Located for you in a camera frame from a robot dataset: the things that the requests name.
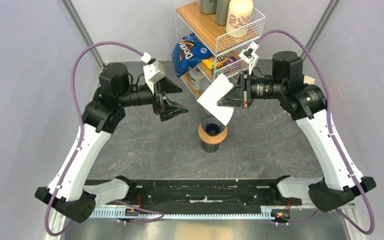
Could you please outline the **single white paper filter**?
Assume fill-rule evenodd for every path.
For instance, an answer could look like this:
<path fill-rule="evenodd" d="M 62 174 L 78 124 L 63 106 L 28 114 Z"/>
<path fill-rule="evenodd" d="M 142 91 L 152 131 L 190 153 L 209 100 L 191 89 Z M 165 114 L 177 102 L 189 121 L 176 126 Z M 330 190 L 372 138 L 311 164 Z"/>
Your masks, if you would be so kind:
<path fill-rule="evenodd" d="M 225 126 L 230 122 L 234 113 L 234 108 L 231 106 L 218 106 L 218 101 L 221 100 L 233 87 L 234 85 L 229 79 L 221 73 L 197 99 L 197 102 L 204 109 Z"/>

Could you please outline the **blue ribbed coffee dripper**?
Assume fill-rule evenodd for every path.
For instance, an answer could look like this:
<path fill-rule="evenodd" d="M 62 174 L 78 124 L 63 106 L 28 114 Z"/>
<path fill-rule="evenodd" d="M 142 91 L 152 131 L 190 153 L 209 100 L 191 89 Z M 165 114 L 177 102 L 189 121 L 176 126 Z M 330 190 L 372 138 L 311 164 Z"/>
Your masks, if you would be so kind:
<path fill-rule="evenodd" d="M 221 123 L 215 116 L 208 114 L 202 118 L 201 128 L 209 136 L 217 136 L 226 129 L 226 126 Z"/>

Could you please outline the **wooden ring dripper stand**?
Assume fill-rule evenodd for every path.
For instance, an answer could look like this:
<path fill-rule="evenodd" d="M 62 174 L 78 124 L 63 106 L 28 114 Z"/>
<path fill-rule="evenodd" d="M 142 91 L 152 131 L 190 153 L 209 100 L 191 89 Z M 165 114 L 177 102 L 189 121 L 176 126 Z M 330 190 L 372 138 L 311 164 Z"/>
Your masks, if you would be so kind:
<path fill-rule="evenodd" d="M 200 123 L 198 125 L 198 135 L 204 143 L 210 144 L 210 145 L 217 145 L 222 143 L 226 139 L 228 135 L 228 128 L 225 127 L 221 133 L 211 136 L 204 131 L 202 124 Z"/>

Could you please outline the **dark glass carafe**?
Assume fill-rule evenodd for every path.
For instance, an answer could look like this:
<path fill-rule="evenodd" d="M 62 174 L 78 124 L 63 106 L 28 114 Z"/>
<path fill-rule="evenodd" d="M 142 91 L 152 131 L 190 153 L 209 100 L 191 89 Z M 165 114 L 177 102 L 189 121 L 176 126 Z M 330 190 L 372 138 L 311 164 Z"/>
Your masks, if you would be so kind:
<path fill-rule="evenodd" d="M 203 140 L 201 141 L 201 148 L 207 152 L 207 153 L 214 153 L 220 148 L 220 144 L 209 144 L 204 142 Z"/>

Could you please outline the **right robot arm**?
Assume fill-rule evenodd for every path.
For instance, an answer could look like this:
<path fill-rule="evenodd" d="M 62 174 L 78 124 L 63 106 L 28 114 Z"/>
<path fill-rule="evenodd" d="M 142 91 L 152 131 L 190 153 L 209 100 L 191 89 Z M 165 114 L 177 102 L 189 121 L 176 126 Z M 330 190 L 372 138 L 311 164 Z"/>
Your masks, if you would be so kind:
<path fill-rule="evenodd" d="M 257 99 L 279 101 L 308 139 L 323 172 L 321 179 L 280 179 L 268 191 L 272 203 L 280 205 L 288 198 L 310 200 L 327 213 L 376 187 L 375 179 L 354 165 L 341 139 L 332 136 L 335 128 L 328 120 L 327 98 L 320 87 L 305 82 L 303 60 L 297 53 L 275 53 L 270 75 L 241 72 L 237 84 L 217 105 L 246 109 Z"/>

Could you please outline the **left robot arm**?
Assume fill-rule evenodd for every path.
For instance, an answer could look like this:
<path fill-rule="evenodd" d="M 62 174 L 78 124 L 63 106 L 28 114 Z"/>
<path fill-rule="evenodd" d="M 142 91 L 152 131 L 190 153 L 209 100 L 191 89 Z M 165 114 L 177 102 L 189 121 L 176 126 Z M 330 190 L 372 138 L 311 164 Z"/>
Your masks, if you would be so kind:
<path fill-rule="evenodd" d="M 188 112 L 169 100 L 169 94 L 182 89 L 166 77 L 160 62 L 152 59 L 143 67 L 143 73 L 145 83 L 140 85 L 123 63 L 113 62 L 103 68 L 99 87 L 81 115 L 69 155 L 52 182 L 36 190 L 38 200 L 77 223 L 84 222 L 104 204 L 121 200 L 128 205 L 136 200 L 137 191 L 125 177 L 98 185 L 86 185 L 86 179 L 99 152 L 125 117 L 126 108 L 150 105 L 161 121 Z"/>

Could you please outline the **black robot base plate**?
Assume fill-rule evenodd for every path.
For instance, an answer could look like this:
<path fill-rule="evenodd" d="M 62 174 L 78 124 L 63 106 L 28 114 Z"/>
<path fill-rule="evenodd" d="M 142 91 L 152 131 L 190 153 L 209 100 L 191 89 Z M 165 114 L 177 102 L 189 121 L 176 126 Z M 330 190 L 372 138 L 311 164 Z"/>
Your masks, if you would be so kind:
<path fill-rule="evenodd" d="M 123 202 L 165 215 L 257 214 L 262 206 L 302 205 L 277 179 L 131 179 Z"/>

